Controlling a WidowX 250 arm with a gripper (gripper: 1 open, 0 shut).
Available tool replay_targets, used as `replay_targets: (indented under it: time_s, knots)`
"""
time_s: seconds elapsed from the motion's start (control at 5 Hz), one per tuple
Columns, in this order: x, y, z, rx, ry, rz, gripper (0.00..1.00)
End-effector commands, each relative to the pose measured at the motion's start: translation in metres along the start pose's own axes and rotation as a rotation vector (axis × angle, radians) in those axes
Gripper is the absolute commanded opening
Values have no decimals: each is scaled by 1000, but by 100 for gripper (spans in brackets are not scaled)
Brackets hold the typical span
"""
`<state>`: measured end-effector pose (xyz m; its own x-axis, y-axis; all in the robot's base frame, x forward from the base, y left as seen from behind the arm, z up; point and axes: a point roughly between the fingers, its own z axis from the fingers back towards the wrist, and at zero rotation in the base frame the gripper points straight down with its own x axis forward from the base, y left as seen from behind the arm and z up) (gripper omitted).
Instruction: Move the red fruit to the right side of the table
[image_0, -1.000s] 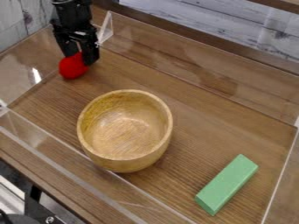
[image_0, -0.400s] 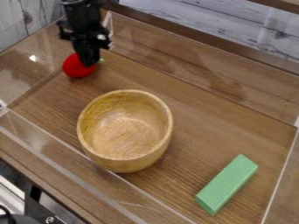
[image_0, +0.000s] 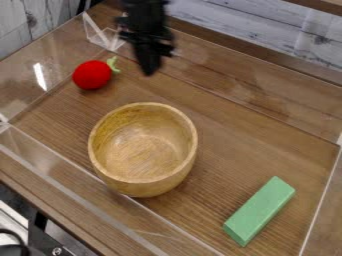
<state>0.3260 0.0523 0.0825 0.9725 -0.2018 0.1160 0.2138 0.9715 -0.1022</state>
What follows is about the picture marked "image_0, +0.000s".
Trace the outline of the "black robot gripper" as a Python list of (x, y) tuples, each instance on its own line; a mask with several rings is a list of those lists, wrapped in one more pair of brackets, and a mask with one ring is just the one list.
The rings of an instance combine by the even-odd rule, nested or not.
[(138, 62), (146, 76), (162, 66), (162, 57), (176, 50), (174, 34), (168, 27), (169, 0), (121, 0), (128, 16), (117, 21), (128, 28), (123, 38), (134, 45)]

